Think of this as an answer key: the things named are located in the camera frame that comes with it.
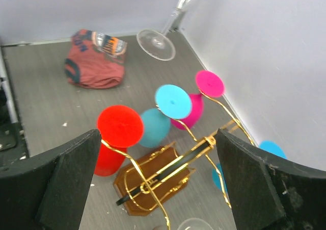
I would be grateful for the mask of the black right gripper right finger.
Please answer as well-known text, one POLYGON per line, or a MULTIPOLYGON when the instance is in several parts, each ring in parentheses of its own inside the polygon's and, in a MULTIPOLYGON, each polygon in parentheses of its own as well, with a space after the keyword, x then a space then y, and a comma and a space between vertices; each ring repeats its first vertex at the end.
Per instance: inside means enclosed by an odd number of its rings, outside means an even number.
POLYGON ((325 229, 325 171, 222 129, 215 139, 237 229, 325 229))

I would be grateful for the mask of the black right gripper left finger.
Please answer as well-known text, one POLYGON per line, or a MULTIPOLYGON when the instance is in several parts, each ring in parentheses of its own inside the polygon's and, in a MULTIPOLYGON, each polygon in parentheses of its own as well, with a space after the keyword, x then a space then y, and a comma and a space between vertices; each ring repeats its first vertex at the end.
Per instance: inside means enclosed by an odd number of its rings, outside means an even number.
POLYGON ((1 229, 79 229, 101 144, 90 130, 1 167, 1 229))

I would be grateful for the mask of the light blue wine glass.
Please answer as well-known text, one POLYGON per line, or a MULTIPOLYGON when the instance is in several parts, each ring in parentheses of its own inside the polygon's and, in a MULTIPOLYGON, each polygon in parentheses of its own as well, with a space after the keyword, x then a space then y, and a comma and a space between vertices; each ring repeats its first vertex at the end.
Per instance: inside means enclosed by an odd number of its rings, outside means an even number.
POLYGON ((190 96, 182 88, 165 84, 155 92, 155 108, 141 114, 144 133, 139 144, 146 148, 154 148, 167 137, 172 119, 184 119, 192 110, 190 96))
MULTIPOLYGON (((269 140, 264 140, 260 143, 259 148, 261 148, 264 151, 267 151, 271 154, 274 154, 278 157, 287 159, 285 153, 283 152, 283 150, 280 148, 280 146, 278 146, 276 143, 269 141, 269 140)), ((225 184, 225 180, 224 180, 224 176, 223 176, 223 172, 222 172, 222 168, 220 163, 216 164, 216 167, 218 168, 218 170, 220 171, 221 175, 222 175, 222 179, 223 179, 223 183, 225 186, 225 191, 227 192, 227 188, 226 188, 226 184, 225 184)), ((212 180, 214 182, 214 184, 220 189, 222 190, 222 186, 221 186, 221 182, 220 182, 220 178, 218 173, 216 172, 216 170, 214 168, 212 168, 212 180)))

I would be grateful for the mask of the clear wine glass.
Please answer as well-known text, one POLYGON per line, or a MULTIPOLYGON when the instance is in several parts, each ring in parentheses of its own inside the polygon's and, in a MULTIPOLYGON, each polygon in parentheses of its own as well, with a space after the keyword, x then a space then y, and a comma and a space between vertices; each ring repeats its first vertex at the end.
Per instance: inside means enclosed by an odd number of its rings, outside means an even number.
POLYGON ((183 221, 177 230, 213 230, 213 228, 200 218, 189 218, 183 221))
POLYGON ((172 60, 176 55, 175 46, 167 37, 169 30, 180 15, 195 3, 196 0, 177 0, 177 3, 161 31, 144 29, 137 33, 139 46, 151 57, 161 60, 172 60))

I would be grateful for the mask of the clear front wine glass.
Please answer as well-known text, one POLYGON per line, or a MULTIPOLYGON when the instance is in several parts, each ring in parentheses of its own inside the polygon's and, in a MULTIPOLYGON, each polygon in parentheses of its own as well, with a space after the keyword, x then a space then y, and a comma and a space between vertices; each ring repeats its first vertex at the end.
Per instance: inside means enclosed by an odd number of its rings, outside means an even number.
POLYGON ((213 230, 213 228, 200 218, 189 218, 183 221, 177 230, 213 230))

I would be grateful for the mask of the red wine glass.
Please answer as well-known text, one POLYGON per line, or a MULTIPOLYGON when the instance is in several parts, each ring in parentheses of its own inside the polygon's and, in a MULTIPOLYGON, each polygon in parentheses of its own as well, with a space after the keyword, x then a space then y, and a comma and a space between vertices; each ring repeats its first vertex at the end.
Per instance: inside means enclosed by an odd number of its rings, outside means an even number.
MULTIPOLYGON (((110 147, 126 153, 142 138, 144 125, 140 115, 130 107, 113 105, 105 108, 97 119, 102 140, 110 147)), ((94 174, 110 176, 122 166, 125 157, 101 144, 94 174)))

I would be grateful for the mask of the pink wine glass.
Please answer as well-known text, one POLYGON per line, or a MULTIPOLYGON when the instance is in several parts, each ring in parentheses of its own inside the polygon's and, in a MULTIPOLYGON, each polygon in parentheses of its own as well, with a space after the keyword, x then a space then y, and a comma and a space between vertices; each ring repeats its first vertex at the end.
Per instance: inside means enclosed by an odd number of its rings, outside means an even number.
POLYGON ((195 76, 195 82, 199 93, 191 93, 192 101, 190 114, 181 121, 191 129, 201 118, 204 111, 204 94, 209 97, 221 97, 224 94, 225 86, 222 79, 213 72, 201 70, 195 76))

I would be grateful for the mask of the folded red t-shirt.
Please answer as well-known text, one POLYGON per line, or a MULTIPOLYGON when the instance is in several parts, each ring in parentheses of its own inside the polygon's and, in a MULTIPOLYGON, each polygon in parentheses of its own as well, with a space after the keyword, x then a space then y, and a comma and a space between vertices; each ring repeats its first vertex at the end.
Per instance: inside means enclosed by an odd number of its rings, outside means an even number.
POLYGON ((108 89, 124 78, 127 42, 96 31, 81 29, 71 37, 65 59, 70 84, 86 89, 108 89))

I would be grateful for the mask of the aluminium front rail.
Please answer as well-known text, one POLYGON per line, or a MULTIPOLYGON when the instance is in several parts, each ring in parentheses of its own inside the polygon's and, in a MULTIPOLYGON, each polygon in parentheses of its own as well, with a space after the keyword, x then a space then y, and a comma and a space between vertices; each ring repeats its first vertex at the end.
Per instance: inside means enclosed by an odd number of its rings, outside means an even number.
POLYGON ((8 108, 10 120, 12 123, 17 123, 18 116, 16 113, 16 107, 14 102, 15 98, 13 97, 12 89, 10 86, 10 78, 6 69, 5 59, 3 56, 2 49, 1 49, 1 79, 2 79, 2 87, 4 89, 7 98, 7 108, 8 108))

